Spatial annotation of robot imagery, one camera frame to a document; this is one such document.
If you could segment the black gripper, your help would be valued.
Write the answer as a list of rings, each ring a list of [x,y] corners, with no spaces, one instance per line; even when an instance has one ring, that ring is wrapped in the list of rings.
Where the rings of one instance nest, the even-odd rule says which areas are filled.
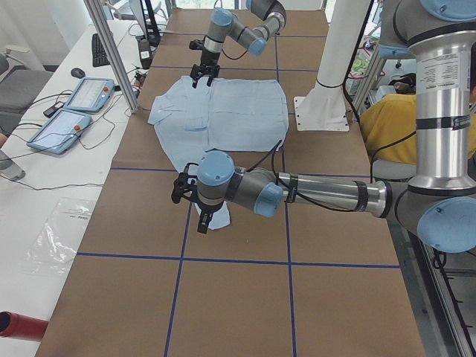
[[[202,77],[207,77],[207,85],[210,86],[220,70],[219,65],[220,53],[203,50],[200,58],[200,64],[194,64],[190,72],[190,77],[193,80],[192,86],[197,87],[198,81]]]
[[[206,234],[213,213],[217,212],[225,200],[225,186],[195,185],[194,187],[197,204],[202,210],[199,214],[197,232]]]

